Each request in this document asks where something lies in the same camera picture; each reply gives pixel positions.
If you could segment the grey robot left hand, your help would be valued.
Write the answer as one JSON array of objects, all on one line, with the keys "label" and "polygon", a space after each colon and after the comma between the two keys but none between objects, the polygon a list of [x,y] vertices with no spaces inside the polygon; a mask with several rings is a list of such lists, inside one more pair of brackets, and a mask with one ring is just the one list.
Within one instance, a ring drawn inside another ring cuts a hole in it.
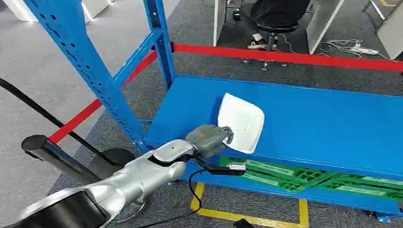
[{"label": "grey robot left hand", "polygon": [[230,127],[204,124],[191,131],[185,140],[194,145],[201,158],[210,158],[226,148],[225,140],[231,144],[233,136],[234,133]]}]

